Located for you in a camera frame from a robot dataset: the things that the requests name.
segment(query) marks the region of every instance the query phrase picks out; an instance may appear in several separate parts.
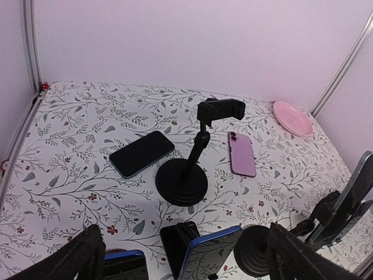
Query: pink wall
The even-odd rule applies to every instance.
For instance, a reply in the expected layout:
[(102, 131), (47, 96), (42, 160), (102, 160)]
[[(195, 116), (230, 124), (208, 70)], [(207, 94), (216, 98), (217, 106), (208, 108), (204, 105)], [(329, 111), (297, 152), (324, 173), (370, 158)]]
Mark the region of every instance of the pink wall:
[(23, 50), (20, 3), (0, 1), (0, 162), (33, 98)]
[(35, 1), (43, 79), (204, 89), (310, 109), (373, 0)]
[(372, 33), (316, 119), (351, 171), (365, 151), (373, 151)]

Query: round stand base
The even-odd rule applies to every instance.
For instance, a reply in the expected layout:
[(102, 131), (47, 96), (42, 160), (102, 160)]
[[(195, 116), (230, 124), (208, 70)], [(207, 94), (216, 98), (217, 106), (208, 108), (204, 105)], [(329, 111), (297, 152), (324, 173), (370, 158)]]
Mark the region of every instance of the round stand base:
[(246, 274), (263, 277), (269, 273), (267, 265), (267, 242), (269, 228), (249, 226), (242, 231), (234, 247), (234, 258)]
[(188, 181), (180, 180), (186, 162), (186, 159), (171, 159), (158, 169), (156, 175), (159, 194), (169, 203), (183, 207), (197, 204), (207, 192), (207, 177), (198, 165), (194, 165)]

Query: pink plate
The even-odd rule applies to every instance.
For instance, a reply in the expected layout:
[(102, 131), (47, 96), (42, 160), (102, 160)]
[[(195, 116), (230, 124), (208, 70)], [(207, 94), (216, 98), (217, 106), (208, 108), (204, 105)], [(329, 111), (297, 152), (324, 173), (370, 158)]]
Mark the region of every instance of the pink plate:
[(306, 138), (312, 135), (314, 128), (309, 119), (293, 105), (276, 101), (273, 104), (273, 113), (279, 123), (292, 134)]

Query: phone back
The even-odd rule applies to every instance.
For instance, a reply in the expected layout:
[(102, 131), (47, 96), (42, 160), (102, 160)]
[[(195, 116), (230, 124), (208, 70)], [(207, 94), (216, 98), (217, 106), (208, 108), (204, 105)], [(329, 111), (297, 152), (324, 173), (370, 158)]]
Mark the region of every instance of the phone back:
[(232, 172), (248, 177), (255, 177), (254, 153), (249, 136), (229, 132), (228, 143)]

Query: leaf pattern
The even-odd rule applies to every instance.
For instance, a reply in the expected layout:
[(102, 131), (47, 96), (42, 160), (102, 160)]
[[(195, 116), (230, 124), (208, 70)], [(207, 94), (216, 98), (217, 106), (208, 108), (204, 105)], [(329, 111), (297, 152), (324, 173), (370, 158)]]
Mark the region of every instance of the leaf pattern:
[[(294, 209), (312, 211), (350, 173), (337, 150), (310, 116), (307, 139), (285, 131), (272, 104), (252, 99), (245, 117), (214, 121), (211, 139), (199, 158), (208, 177), (203, 201), (193, 207), (165, 202), (156, 191), (157, 169), (170, 158), (187, 158), (199, 131), (198, 104), (229, 98), (191, 89), (119, 83), (57, 82), (39, 106), (8, 184), (0, 218), (0, 279), (46, 258), (89, 224), (101, 228), (112, 247), (141, 249), (152, 279), (169, 277), (159, 238), (162, 227), (194, 221), (201, 235), (230, 226), (278, 222), (290, 228)], [(130, 179), (123, 179), (109, 155), (152, 131), (161, 131), (175, 151)], [(257, 175), (232, 174), (227, 133), (249, 135)], [(341, 243), (319, 250), (355, 269), (373, 251), (370, 213)], [(253, 279), (232, 255), (221, 279)]]

